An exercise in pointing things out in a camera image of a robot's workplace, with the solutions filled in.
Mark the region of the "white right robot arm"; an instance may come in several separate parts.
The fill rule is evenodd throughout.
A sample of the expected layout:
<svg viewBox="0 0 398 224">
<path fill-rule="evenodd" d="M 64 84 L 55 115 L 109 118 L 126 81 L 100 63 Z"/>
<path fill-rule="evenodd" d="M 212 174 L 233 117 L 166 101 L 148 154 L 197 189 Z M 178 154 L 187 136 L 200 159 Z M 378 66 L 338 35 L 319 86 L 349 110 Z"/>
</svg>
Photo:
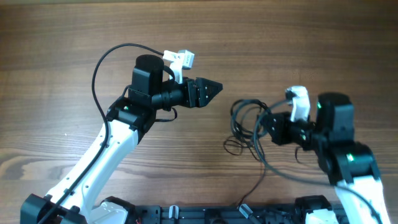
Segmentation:
<svg viewBox="0 0 398 224">
<path fill-rule="evenodd" d="M 289 180 L 334 187 L 350 223 L 389 223 L 381 173 L 372 150 L 354 139 L 354 106 L 342 93 L 318 96 L 314 122 L 291 121 L 290 113 L 265 110 L 254 126 L 254 148 L 260 161 L 275 174 Z M 296 143 L 314 151 L 328 182 L 301 179 L 278 171 L 265 159 L 258 130 L 269 133 L 276 145 Z"/>
</svg>

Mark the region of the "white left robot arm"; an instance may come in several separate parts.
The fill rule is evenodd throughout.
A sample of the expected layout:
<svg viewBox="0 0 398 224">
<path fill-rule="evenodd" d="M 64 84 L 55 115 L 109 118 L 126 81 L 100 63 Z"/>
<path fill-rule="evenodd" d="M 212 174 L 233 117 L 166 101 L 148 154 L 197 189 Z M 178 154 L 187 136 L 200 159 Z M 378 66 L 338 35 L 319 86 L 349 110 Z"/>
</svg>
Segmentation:
<svg viewBox="0 0 398 224">
<path fill-rule="evenodd" d="M 104 124 L 95 141 L 72 170 L 44 197 L 30 194 L 21 206 L 21 223 L 139 223 L 133 204 L 116 197 L 96 199 L 121 161 L 135 149 L 158 110 L 176 106 L 201 108 L 222 89 L 206 78 L 187 78 L 193 57 L 165 52 L 163 57 L 136 59 L 131 84 L 103 113 Z"/>
</svg>

